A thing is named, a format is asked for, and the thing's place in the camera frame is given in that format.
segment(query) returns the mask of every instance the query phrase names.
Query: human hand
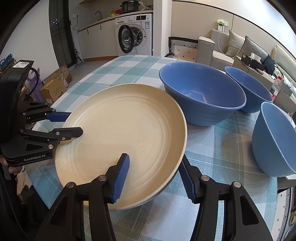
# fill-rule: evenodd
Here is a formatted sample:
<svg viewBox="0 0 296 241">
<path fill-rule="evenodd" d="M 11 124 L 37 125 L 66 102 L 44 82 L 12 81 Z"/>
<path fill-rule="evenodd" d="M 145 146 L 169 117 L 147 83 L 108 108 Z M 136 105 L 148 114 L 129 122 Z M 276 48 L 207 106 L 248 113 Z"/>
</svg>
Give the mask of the human hand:
<svg viewBox="0 0 296 241">
<path fill-rule="evenodd" d="M 4 156 L 0 156 L 0 163 L 4 164 L 5 166 L 8 166 Z M 9 173 L 13 174 L 13 175 L 17 175 L 21 172 L 22 167 L 8 167 L 8 171 Z"/>
</svg>

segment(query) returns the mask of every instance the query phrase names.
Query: water bottle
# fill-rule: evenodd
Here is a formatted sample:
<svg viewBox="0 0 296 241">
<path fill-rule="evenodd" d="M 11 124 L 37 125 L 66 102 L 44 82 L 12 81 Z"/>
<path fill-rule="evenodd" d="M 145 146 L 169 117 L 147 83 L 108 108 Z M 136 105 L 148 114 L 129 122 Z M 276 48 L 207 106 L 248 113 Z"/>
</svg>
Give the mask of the water bottle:
<svg viewBox="0 0 296 241">
<path fill-rule="evenodd" d="M 279 91 L 281 90 L 281 84 L 282 84 L 282 77 L 278 76 L 274 83 L 272 84 L 272 87 L 270 89 L 270 93 L 272 94 L 273 102 L 275 101 Z"/>
</svg>

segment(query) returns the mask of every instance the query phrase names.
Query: blue rubber tip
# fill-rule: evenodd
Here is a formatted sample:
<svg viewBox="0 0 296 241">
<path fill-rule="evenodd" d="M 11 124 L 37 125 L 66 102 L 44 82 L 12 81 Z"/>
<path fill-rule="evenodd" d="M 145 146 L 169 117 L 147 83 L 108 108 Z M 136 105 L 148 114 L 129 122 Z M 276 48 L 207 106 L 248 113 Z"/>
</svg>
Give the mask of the blue rubber tip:
<svg viewBox="0 0 296 241">
<path fill-rule="evenodd" d="M 187 197 L 193 201 L 195 199 L 194 183 L 183 161 L 179 166 L 179 172 L 181 175 L 182 182 L 184 184 L 185 191 L 187 193 Z"/>
<path fill-rule="evenodd" d="M 122 188 L 126 180 L 126 176 L 128 174 L 129 166 L 130 166 L 129 155 L 126 155 L 121 164 L 118 175 L 116 176 L 115 181 L 113 183 L 113 194 L 111 196 L 111 199 L 114 203 L 117 201 L 118 198 L 120 198 Z"/>
</svg>

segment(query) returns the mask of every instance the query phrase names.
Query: side table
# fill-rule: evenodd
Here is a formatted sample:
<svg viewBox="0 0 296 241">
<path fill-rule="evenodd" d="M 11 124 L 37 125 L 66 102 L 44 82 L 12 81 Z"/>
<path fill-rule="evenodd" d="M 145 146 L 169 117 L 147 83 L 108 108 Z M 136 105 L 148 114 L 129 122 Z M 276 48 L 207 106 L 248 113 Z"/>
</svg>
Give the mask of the side table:
<svg viewBox="0 0 296 241">
<path fill-rule="evenodd" d="M 271 78 L 266 72 L 263 72 L 263 74 L 259 74 L 257 71 L 244 64 L 238 56 L 234 57 L 233 67 L 245 71 L 246 73 L 259 80 L 268 90 L 271 89 L 274 79 Z M 294 114 L 296 112 L 296 98 L 293 95 L 288 96 L 283 91 L 279 92 L 276 100 L 274 101 L 274 104 L 280 107 L 286 113 Z"/>
</svg>

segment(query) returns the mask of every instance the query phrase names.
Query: plate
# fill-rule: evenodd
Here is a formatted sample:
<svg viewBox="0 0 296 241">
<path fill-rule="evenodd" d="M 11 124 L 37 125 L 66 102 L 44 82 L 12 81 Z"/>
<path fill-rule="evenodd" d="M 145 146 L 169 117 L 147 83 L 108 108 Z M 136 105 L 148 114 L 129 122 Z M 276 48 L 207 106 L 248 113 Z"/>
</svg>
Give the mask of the plate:
<svg viewBox="0 0 296 241">
<path fill-rule="evenodd" d="M 122 153 L 130 156 L 120 199 L 109 205 L 110 210 L 136 207 L 158 194 L 185 152 L 187 126 L 181 108 L 166 92 L 149 85 L 116 85 L 92 95 L 64 124 L 76 126 L 83 135 L 61 142 L 56 150 L 63 186 L 91 182 Z"/>
</svg>

